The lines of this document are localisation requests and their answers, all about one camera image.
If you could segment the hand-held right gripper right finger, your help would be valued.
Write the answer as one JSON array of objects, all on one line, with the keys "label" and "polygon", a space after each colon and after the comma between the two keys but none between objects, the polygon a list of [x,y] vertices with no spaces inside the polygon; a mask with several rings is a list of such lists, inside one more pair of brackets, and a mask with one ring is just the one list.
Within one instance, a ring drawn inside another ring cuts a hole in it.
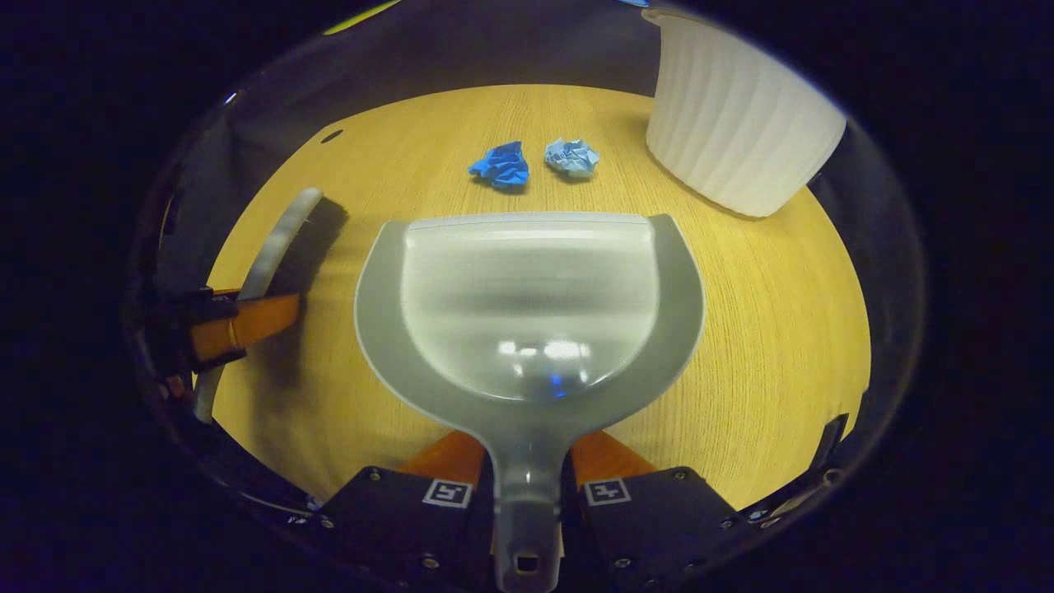
[{"label": "hand-held right gripper right finger", "polygon": [[696,470],[657,469],[606,432],[572,446],[562,495],[565,592],[679,592],[742,543],[741,515]]}]

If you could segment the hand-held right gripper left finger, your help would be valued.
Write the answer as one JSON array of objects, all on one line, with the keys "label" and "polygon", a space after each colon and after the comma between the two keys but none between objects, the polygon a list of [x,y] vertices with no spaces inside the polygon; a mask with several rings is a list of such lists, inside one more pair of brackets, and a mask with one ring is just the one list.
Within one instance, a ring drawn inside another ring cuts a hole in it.
[{"label": "hand-held right gripper left finger", "polygon": [[398,468],[369,464],[313,515],[311,543],[383,592],[491,592],[492,473],[451,432]]}]

